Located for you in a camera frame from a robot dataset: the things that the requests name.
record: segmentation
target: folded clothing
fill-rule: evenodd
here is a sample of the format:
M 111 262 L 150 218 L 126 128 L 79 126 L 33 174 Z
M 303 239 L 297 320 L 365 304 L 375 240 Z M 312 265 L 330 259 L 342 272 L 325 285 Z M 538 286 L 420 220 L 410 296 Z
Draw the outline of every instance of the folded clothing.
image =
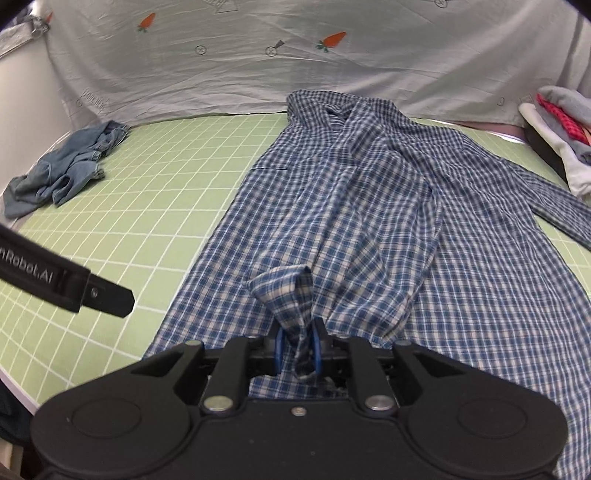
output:
M 538 89 L 538 93 L 550 103 L 561 108 L 564 113 L 578 123 L 591 125 L 591 100 L 576 90 L 547 85 Z
M 558 119 L 549 113 L 548 110 L 542 107 L 538 103 L 537 99 L 535 100 L 535 109 L 540 117 L 542 117 L 544 123 L 569 145 L 569 147 L 574 151 L 576 158 L 582 163 L 591 165 L 591 145 L 585 145 L 578 140 L 573 140 L 570 138 Z
M 551 113 L 554 115 L 554 117 L 556 117 L 556 120 L 560 122 L 560 125 L 562 125 L 562 128 L 564 128 L 570 138 L 584 143 L 585 145 L 589 145 L 589 141 L 587 140 L 587 136 L 583 131 L 583 127 L 581 127 L 581 125 L 579 125 L 574 119 L 564 113 L 564 111 L 559 106 L 547 102 L 539 93 L 536 95 L 535 99 L 542 107 L 546 109 L 548 113 Z
M 544 122 L 541 113 L 535 105 L 532 103 L 522 103 L 519 106 L 519 112 L 562 159 L 566 181 L 569 184 L 570 191 L 580 198 L 590 195 L 591 166 L 579 161 L 569 144 Z

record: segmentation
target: gray cloth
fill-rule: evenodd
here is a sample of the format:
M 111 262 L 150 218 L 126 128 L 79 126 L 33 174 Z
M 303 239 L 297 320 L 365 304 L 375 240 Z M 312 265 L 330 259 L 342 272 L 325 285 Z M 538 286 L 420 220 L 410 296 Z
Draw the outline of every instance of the gray cloth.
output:
M 27 15 L 21 20 L 21 22 L 0 31 L 0 59 L 18 47 L 40 38 L 49 30 L 47 23 L 34 15 Z
M 548 102 L 559 106 L 564 113 L 583 125 L 591 125 L 591 100 L 575 90 L 548 85 L 538 89 Z
M 535 102 L 535 109 L 540 114 L 540 117 L 543 118 L 544 122 L 546 122 L 546 125 L 562 138 L 562 140 L 569 144 L 570 148 L 573 149 L 574 154 L 577 155 L 577 158 L 581 162 L 591 165 L 591 146 L 570 138 L 560 121 L 537 101 Z

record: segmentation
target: plaid shirt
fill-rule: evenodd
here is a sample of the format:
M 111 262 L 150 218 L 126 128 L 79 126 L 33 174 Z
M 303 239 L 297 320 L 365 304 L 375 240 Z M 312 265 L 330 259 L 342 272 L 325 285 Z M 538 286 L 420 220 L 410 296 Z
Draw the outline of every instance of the plaid shirt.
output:
M 295 92 L 289 126 L 257 161 L 146 355 L 265 334 L 293 348 L 251 394 L 334 395 L 308 378 L 309 325 L 388 348 L 413 340 L 537 390 L 570 438 L 557 473 L 591 469 L 591 305 L 534 219 L 591 248 L 591 209 L 389 101 Z

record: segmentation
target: green cutting mat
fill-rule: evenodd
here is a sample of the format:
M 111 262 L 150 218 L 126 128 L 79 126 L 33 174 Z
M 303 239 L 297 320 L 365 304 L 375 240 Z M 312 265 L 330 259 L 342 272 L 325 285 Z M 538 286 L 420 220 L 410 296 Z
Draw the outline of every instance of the green cutting mat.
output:
M 286 125 L 284 113 L 217 116 L 133 129 L 105 160 L 107 178 L 21 233 L 133 289 L 126 319 L 59 310 L 0 284 L 0 369 L 30 401 L 136 361 L 252 163 Z M 461 128 L 503 157 L 560 183 L 530 149 Z M 591 293 L 591 254 L 540 221 Z

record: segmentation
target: fabric backdrop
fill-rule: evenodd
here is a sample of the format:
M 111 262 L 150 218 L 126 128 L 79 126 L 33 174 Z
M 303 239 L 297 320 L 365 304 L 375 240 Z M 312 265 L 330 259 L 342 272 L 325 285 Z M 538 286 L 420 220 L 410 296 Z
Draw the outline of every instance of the fabric backdrop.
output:
M 75 127 L 282 111 L 297 89 L 518 125 L 536 88 L 591 83 L 591 27 L 561 0 L 42 2 Z

